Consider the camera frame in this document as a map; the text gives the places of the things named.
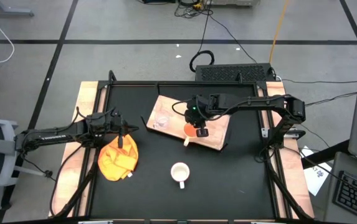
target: desk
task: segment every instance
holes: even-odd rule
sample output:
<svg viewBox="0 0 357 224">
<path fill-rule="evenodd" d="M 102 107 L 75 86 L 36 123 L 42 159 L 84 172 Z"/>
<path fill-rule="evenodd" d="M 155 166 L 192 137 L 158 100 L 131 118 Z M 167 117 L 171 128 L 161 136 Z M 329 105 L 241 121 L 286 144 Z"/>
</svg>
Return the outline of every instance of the desk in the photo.
<svg viewBox="0 0 357 224">
<path fill-rule="evenodd" d="M 82 82 L 80 86 L 79 95 L 77 98 L 76 106 L 80 107 L 80 111 L 86 115 L 93 113 L 93 106 L 96 103 L 96 95 L 97 95 L 97 87 L 98 82 Z M 106 98 L 106 88 L 102 89 L 100 95 L 98 96 L 98 111 L 103 111 L 103 106 L 105 104 Z M 267 93 L 268 95 L 283 95 L 285 94 L 285 90 L 283 88 L 283 84 L 281 82 L 267 82 Z M 262 117 L 264 121 L 264 126 L 266 128 L 269 127 L 267 112 L 262 112 Z M 278 124 L 280 121 L 280 116 L 277 113 L 272 113 L 272 118 L 274 121 L 274 125 Z M 69 143 L 65 147 L 64 156 L 62 160 L 64 160 L 67 156 L 69 156 L 73 150 L 78 147 L 78 143 Z M 285 146 L 291 149 L 297 149 L 297 141 L 294 139 L 286 139 Z M 82 172 L 82 164 L 84 159 L 85 149 L 79 150 L 76 155 L 74 155 L 62 169 L 58 181 L 58 186 L 55 191 L 55 195 L 53 198 L 53 209 L 54 212 L 60 211 L 66 202 L 70 199 L 72 194 L 75 192 L 79 178 Z M 91 150 L 89 154 L 90 160 L 93 161 L 93 155 L 95 154 L 95 150 Z M 313 217 L 312 205 L 310 202 L 310 197 L 308 194 L 307 185 L 305 182 L 305 177 L 303 173 L 303 167 L 300 160 L 300 156 L 294 152 L 289 150 L 281 150 L 280 158 L 282 161 L 283 173 L 285 176 L 285 181 L 288 190 L 293 195 L 298 204 L 304 209 L 306 213 Z M 87 170 L 91 166 L 91 162 L 88 163 Z M 279 192 L 279 189 L 275 187 L 277 191 L 277 203 L 279 214 L 281 217 L 285 216 L 285 206 L 282 198 L 282 194 Z M 80 200 L 80 209 L 78 215 L 85 214 L 85 208 L 88 201 L 88 187 L 83 193 Z"/>
</svg>

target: wooden table edge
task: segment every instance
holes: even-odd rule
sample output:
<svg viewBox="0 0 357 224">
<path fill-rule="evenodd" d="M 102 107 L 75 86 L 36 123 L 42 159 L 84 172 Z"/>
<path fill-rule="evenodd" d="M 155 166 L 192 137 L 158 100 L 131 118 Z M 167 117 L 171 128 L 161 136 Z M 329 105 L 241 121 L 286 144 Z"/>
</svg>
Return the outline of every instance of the wooden table edge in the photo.
<svg viewBox="0 0 357 224">
<path fill-rule="evenodd" d="M 97 94 L 97 88 L 98 88 L 98 82 L 82 82 L 80 85 L 76 106 L 80 108 L 80 112 L 83 113 L 84 115 L 91 114 L 93 111 L 93 106 L 95 104 L 95 96 Z M 283 83 L 267 82 L 267 92 L 270 96 L 284 95 L 285 89 L 283 87 Z M 101 91 L 101 97 L 98 107 L 99 112 L 103 111 L 103 106 L 105 102 L 105 93 L 106 93 L 106 89 L 103 88 Z M 272 115 L 273 115 L 274 124 L 276 125 L 280 120 L 280 116 L 274 112 L 272 113 Z M 265 111 L 262 112 L 262 117 L 264 121 L 264 126 L 268 128 L 269 127 L 268 117 Z M 66 144 L 62 162 L 78 146 L 79 146 L 78 143 Z M 298 150 L 297 141 L 295 139 L 286 139 L 285 147 Z M 90 160 L 89 160 L 90 162 L 88 163 L 87 171 L 92 164 L 93 155 L 94 155 L 94 150 L 91 151 Z M 287 149 L 282 149 L 280 151 L 280 155 L 282 159 L 285 181 L 289 192 L 293 195 L 293 197 L 295 198 L 297 203 L 303 208 L 303 210 L 311 217 L 314 217 L 300 156 L 295 152 L 292 152 Z M 55 195 L 52 201 L 52 206 L 55 213 L 59 212 L 63 208 L 63 206 L 69 201 L 70 197 L 77 189 L 80 173 L 82 169 L 83 157 L 84 157 L 84 149 L 80 149 L 76 155 L 72 156 L 70 161 L 66 163 L 65 167 L 60 172 L 60 178 L 57 184 L 57 189 L 55 191 Z M 85 207 L 87 205 L 87 200 L 88 200 L 88 186 L 83 192 L 81 197 L 79 216 L 85 215 L 85 209 L 86 209 Z M 278 201 L 278 209 L 279 209 L 280 217 L 285 218 L 285 207 L 283 205 L 282 194 L 280 193 L 277 186 L 275 186 L 275 191 L 277 193 L 277 201 Z"/>
</svg>

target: black metal frame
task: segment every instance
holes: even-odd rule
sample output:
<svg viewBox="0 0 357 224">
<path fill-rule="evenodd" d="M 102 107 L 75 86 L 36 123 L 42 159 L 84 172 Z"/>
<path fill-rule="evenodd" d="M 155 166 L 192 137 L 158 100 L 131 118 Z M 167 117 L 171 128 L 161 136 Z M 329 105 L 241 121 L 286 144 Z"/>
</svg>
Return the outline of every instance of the black metal frame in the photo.
<svg viewBox="0 0 357 224">
<path fill-rule="evenodd" d="M 305 158 L 302 158 L 302 165 L 303 169 L 307 169 L 310 167 L 313 167 L 314 164 L 321 164 L 323 162 L 330 161 L 335 158 L 336 152 L 344 152 L 346 154 L 350 155 L 350 152 L 348 151 L 348 143 L 350 140 L 345 140 L 341 143 L 335 144 L 334 146 L 331 146 L 327 149 L 324 149 L 320 152 L 311 154 Z"/>
<path fill-rule="evenodd" d="M 96 101 L 94 104 L 94 111 L 98 111 L 99 108 L 99 101 L 100 101 L 100 95 L 101 95 L 101 91 L 106 87 L 106 95 L 105 95 L 105 101 L 104 101 L 104 106 L 103 106 L 103 112 L 107 111 L 107 105 L 109 102 L 109 96 L 110 96 L 110 92 L 113 86 L 155 86 L 157 88 L 157 91 L 159 93 L 159 86 L 161 85 L 167 85 L 167 86 L 201 86 L 201 85 L 211 85 L 211 86 L 252 86 L 254 89 L 254 94 L 255 96 L 258 96 L 258 92 L 257 92 L 257 84 L 256 83 L 238 83 L 238 82 L 181 82 L 181 81 L 161 81 L 161 82 L 157 82 L 157 81 L 138 81 L 138 82 L 132 82 L 132 81 L 116 81 L 115 76 L 113 74 L 109 74 L 109 81 L 99 81 L 98 82 L 98 87 L 97 87 L 97 94 L 96 94 Z M 271 111 L 268 111 L 267 114 L 269 114 L 269 122 L 270 125 L 272 125 L 272 115 L 271 115 Z M 261 111 L 259 111 L 259 126 L 264 127 L 264 122 L 262 119 L 262 113 Z M 93 162 L 97 162 L 98 160 L 98 154 L 99 154 L 99 150 L 97 149 L 95 156 L 94 156 L 94 160 Z M 283 182 L 284 186 L 286 186 L 285 183 L 285 177 L 283 174 L 283 166 L 282 163 L 280 161 L 280 157 L 279 160 L 277 160 L 277 169 L 278 169 L 278 174 L 279 177 L 281 179 L 281 181 Z M 83 166 L 82 166 L 82 170 L 87 170 L 87 162 L 83 162 Z M 276 200 L 277 198 L 277 193 L 275 191 L 275 185 L 274 185 L 274 181 L 272 180 L 272 177 L 270 176 L 269 172 L 268 172 L 268 164 L 265 163 L 265 168 L 267 171 L 267 175 L 269 177 L 269 190 L 270 190 L 270 196 L 271 196 L 271 202 L 272 202 L 272 209 L 273 209 L 273 213 L 275 218 L 279 218 L 280 214 L 279 214 L 279 208 L 278 208 L 278 202 Z M 87 204 L 86 204 L 86 209 L 85 209 L 85 216 L 86 217 L 90 217 L 90 211 L 92 209 L 92 202 L 93 202 L 93 195 L 94 195 L 94 188 L 95 188 L 95 184 L 97 182 L 97 172 L 98 169 L 95 170 L 95 175 L 90 183 L 90 188 L 88 191 L 88 200 L 87 200 Z M 288 204 L 288 202 L 286 200 L 284 200 L 284 204 L 285 204 L 285 211 L 286 211 L 286 216 L 288 218 L 292 218 L 292 213 L 291 213 L 291 209 L 290 206 Z M 78 211 L 79 210 L 79 203 L 77 203 L 75 210 Z"/>
</svg>

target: wooden cutting board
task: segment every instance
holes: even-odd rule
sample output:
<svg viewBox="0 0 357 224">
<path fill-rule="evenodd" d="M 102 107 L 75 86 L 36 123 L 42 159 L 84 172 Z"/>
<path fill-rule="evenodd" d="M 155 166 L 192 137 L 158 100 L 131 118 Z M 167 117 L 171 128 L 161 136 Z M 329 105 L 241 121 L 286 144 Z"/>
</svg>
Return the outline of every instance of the wooden cutting board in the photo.
<svg viewBox="0 0 357 224">
<path fill-rule="evenodd" d="M 185 117 L 175 113 L 173 109 L 171 109 L 172 105 L 176 102 L 178 102 L 178 100 L 160 95 L 156 100 L 146 126 L 177 138 L 186 139 L 184 133 L 184 125 L 186 124 Z M 186 103 L 177 104 L 174 106 L 174 109 L 184 114 Z M 221 150 L 224 146 L 229 118 L 229 115 L 224 115 L 216 121 L 206 121 L 209 136 L 205 138 L 191 138 L 189 144 L 196 143 L 212 149 Z"/>
</svg>

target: floor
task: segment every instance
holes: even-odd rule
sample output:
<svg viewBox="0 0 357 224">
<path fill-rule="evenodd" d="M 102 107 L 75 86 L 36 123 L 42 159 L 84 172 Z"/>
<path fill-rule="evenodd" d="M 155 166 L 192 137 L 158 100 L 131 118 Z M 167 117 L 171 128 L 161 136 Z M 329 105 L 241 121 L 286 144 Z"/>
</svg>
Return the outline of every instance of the floor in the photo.
<svg viewBox="0 0 357 224">
<path fill-rule="evenodd" d="M 80 82 L 106 80 L 110 69 L 118 80 L 194 80 L 188 64 L 199 48 L 206 16 L 178 18 L 174 17 L 176 4 L 150 6 L 137 0 L 4 2 L 30 8 L 35 14 L 0 17 L 0 27 L 16 48 L 10 61 L 0 64 L 0 119 L 17 121 L 16 133 L 66 124 L 72 117 Z M 262 0 L 252 9 L 212 10 L 213 17 L 256 61 L 268 62 L 283 4 L 284 0 Z M 214 52 L 216 64 L 251 63 L 214 21 L 209 21 L 205 39 L 202 49 Z M 278 39 L 272 66 L 282 78 L 357 80 L 357 0 L 291 0 Z M 0 60 L 10 51 L 0 33 Z M 196 63 L 209 61 L 200 57 Z M 285 82 L 285 87 L 308 103 L 357 91 L 356 83 Z M 349 138 L 354 105 L 352 96 L 308 107 L 304 125 L 334 145 Z M 326 148 L 311 133 L 299 144 Z M 57 171 L 63 148 L 43 147 L 30 153 L 28 159 Z M 12 207 L 0 212 L 0 223 L 48 216 L 53 182 L 25 174 L 19 178 L 9 191 Z M 326 184 L 312 197 L 319 219 L 323 217 Z"/>
</svg>

